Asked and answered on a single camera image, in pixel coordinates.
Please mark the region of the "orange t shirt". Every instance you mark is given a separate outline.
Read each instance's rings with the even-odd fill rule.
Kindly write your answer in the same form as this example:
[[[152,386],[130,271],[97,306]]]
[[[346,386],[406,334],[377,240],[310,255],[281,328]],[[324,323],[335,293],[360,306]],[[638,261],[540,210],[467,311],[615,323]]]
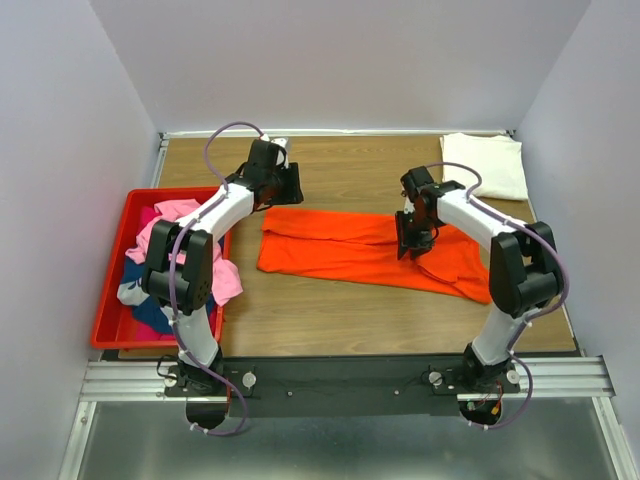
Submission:
[[[262,232],[257,268],[266,273],[491,302],[478,243],[452,226],[441,227],[433,249],[415,260],[397,257],[392,215],[272,208]]]

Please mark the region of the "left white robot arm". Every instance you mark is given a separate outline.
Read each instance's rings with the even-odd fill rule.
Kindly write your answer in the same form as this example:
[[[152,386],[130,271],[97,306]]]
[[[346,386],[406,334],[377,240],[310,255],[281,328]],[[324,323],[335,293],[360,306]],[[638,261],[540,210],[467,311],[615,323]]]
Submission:
[[[214,286],[214,248],[238,222],[272,206],[303,202],[299,166],[289,160],[290,140],[255,139],[248,158],[221,177],[215,194],[193,212],[152,228],[141,288],[161,307],[178,345],[178,365],[201,395],[229,381],[206,303]]]

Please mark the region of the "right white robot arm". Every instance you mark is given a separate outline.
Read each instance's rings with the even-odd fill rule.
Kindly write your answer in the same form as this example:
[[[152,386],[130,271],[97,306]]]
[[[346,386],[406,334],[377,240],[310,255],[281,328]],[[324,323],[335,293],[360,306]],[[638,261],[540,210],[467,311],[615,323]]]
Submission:
[[[436,182],[424,166],[400,179],[405,206],[395,215],[397,256],[417,259],[453,226],[489,254],[490,312],[457,368],[460,383],[480,392],[505,373],[513,348],[532,321],[558,309],[569,280],[551,227],[525,223],[478,200],[472,187]]]

